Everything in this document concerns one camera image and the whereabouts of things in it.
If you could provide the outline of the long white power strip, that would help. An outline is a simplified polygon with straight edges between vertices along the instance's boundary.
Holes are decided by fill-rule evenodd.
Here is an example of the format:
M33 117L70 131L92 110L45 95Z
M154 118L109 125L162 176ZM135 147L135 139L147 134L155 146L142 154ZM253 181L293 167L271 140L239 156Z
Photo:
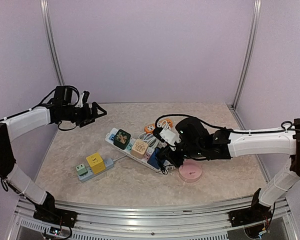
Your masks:
M157 149L150 147L145 141L135 139L123 129L113 128L105 137L105 141L125 156L135 160L145 167L166 175L176 168L167 160L158 163Z

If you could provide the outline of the blue cube adapter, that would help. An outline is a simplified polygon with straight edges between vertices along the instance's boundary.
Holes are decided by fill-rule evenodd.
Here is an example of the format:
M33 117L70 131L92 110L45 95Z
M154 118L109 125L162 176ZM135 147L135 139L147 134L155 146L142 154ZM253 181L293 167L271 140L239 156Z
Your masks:
M147 163L149 165L151 165L152 167L154 167L155 169L159 170L160 166L158 164L158 160L157 160L157 153L159 152L160 148L156 147L154 149L154 152L151 154L151 156L149 157L149 159L147 160Z

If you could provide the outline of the black charger plug with cable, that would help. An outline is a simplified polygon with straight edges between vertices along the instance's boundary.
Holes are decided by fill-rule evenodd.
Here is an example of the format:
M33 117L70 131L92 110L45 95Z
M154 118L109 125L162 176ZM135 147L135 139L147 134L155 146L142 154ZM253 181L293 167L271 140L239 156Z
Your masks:
M176 167L168 161L169 147L156 147L154 150L157 165L163 175L167 175L169 170L172 171L176 169Z

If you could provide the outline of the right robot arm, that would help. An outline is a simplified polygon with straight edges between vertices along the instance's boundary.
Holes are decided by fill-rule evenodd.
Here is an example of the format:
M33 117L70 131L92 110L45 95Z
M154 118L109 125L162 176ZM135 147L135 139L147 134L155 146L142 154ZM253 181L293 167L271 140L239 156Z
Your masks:
M275 201L300 180L300 118L285 121L279 128L259 130L234 130L215 127L209 133L205 123L197 117L180 121L172 132L160 130L159 139L167 144L164 159L175 167L183 165L185 159L230 160L246 155L284 154L288 156L285 167L266 187L258 189L246 210L246 218L256 222L269 211Z

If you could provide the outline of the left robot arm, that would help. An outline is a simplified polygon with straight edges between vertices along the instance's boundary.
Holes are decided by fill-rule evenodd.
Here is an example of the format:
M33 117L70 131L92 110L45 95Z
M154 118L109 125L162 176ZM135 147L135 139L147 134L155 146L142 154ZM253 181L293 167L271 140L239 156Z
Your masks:
M30 201L47 221L60 218L55 198L39 187L17 164L12 143L41 127L69 122L83 128L107 115L97 102L88 102L89 91L72 85L56 86L37 105L25 111L0 119L0 180L5 190Z

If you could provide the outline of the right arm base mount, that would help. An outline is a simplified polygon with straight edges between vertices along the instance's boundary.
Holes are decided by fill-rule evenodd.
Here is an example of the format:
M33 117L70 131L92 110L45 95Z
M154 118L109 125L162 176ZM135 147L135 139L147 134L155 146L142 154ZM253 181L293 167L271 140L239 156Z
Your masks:
M251 206L247 208L232 210L228 213L232 227L249 225L271 218L270 207L261 205L259 201L252 201Z

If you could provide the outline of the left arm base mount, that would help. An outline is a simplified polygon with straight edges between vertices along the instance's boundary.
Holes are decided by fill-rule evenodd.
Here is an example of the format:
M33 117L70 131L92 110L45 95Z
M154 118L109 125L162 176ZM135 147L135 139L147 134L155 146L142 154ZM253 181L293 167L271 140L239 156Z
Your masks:
M77 220L78 213L71 210L55 208L48 210L42 205L35 205L33 218L46 223L73 228Z

